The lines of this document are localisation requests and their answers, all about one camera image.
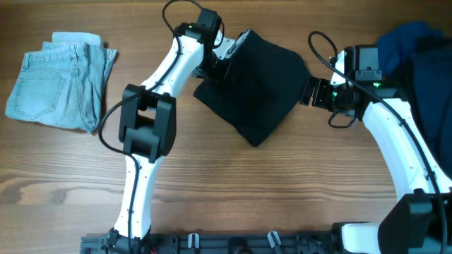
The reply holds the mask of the black shorts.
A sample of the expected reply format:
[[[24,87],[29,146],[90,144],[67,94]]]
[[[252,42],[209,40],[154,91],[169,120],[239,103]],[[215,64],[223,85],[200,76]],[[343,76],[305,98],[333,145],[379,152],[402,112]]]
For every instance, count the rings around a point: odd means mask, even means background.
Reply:
[[[242,33],[223,80],[203,81],[194,97],[259,146],[300,100],[311,74],[296,52]]]

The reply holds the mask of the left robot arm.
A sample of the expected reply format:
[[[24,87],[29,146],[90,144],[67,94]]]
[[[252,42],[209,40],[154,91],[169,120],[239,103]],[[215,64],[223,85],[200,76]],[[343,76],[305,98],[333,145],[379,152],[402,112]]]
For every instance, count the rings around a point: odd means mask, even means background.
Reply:
[[[100,241],[105,253],[152,253],[148,240],[151,205],[158,169],[170,153],[177,132],[176,98],[190,76],[214,73],[232,46],[224,37],[221,17],[202,8],[195,23],[172,29],[170,51],[141,85],[129,84],[117,104],[121,110],[120,153],[126,157],[121,212]]]

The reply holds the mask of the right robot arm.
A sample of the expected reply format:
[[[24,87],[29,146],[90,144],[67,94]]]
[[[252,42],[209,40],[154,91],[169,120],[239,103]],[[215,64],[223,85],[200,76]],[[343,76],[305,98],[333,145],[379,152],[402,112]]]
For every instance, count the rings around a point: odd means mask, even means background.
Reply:
[[[378,223],[339,222],[331,245],[337,253],[450,253],[451,180],[434,158],[412,115],[415,87],[383,77],[373,46],[335,49],[321,62],[331,79],[310,78],[301,104],[361,121],[390,171],[397,203]]]

